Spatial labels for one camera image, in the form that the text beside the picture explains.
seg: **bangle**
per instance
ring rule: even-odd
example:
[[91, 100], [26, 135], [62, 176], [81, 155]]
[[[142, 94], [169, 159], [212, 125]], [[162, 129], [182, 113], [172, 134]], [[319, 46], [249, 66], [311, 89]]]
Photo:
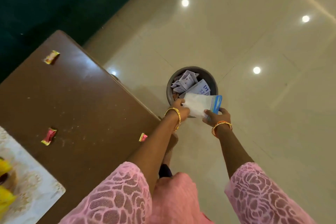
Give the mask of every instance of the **bangle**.
[[216, 133], [215, 133], [215, 128], [216, 128], [218, 125], [221, 125], [221, 124], [228, 124], [229, 127], [230, 127], [230, 129], [232, 130], [232, 124], [231, 124], [231, 123], [229, 123], [229, 122], [227, 122], [227, 121], [224, 121], [224, 120], [221, 120], [221, 121], [217, 122], [216, 125], [215, 125], [215, 126], [212, 128], [212, 130], [211, 130], [211, 133], [212, 133], [215, 137], [217, 137], [217, 136], [216, 136]]
[[165, 116], [166, 116], [166, 114], [167, 114], [167, 112], [168, 112], [169, 110], [174, 110], [175, 112], [177, 112], [179, 121], [178, 121], [178, 125], [177, 125], [177, 127], [175, 128], [175, 130], [173, 130], [173, 131], [176, 131], [176, 130], [179, 129], [179, 126], [180, 126], [180, 124], [181, 124], [181, 115], [180, 115], [180, 111], [179, 111], [177, 108], [172, 107], [172, 108], [169, 108], [169, 109], [166, 111]]

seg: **pink lace sleeve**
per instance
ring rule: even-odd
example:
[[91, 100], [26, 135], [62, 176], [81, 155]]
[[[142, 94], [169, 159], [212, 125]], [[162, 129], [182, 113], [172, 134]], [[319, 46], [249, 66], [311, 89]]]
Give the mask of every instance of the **pink lace sleeve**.
[[152, 198], [146, 179], [131, 162], [122, 163], [59, 224], [147, 223]]
[[256, 163], [242, 165], [231, 177], [225, 194], [243, 224], [315, 223]]

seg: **gray trash bin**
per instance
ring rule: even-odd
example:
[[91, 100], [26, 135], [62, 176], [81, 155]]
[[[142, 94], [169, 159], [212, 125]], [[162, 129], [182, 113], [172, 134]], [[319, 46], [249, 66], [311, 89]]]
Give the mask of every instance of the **gray trash bin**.
[[207, 82], [209, 88], [210, 88], [210, 95], [218, 95], [218, 87], [215, 79], [213, 76], [205, 69], [200, 68], [200, 67], [195, 67], [195, 66], [189, 66], [189, 67], [184, 67], [179, 70], [177, 70], [169, 79], [168, 84], [167, 84], [167, 99], [169, 104], [171, 105], [174, 102], [173, 99], [173, 89], [170, 87], [171, 84], [173, 83], [173, 80], [175, 77], [183, 74], [185, 71], [191, 71], [194, 73], [198, 73], [199, 76], [197, 77], [198, 81], [204, 79], [204, 81]]

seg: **pink kurta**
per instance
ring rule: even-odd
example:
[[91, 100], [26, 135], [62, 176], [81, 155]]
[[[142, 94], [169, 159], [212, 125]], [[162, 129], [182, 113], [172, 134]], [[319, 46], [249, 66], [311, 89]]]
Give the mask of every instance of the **pink kurta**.
[[[242, 165], [225, 188], [243, 224], [315, 223], [255, 163]], [[146, 179], [124, 162], [60, 224], [213, 223], [200, 211], [196, 184], [184, 173], [157, 181], [153, 198]]]

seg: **hand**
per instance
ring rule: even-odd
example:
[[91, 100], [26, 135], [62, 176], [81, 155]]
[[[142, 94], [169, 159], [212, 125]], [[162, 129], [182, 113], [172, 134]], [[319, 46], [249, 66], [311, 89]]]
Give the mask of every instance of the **hand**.
[[[190, 109], [187, 107], [183, 107], [181, 104], [184, 103], [185, 100], [183, 98], [178, 98], [176, 99], [176, 101], [171, 105], [170, 108], [176, 108], [179, 110], [180, 115], [181, 115], [181, 122], [185, 121], [187, 119], [187, 117], [190, 114]], [[175, 112], [174, 110], [169, 110], [169, 112], [167, 113], [171, 114], [171, 115], [176, 115], [177, 116], [177, 112]]]
[[206, 118], [203, 118], [203, 122], [205, 124], [208, 124], [209, 126], [212, 126], [212, 127], [214, 127], [217, 124], [217, 122], [222, 121], [222, 120], [224, 120], [228, 123], [231, 123], [231, 115], [229, 114], [229, 112], [224, 108], [219, 108], [219, 111], [222, 114], [214, 114], [210, 110], [204, 110], [204, 113], [206, 115], [208, 115], [210, 119], [208, 120]]

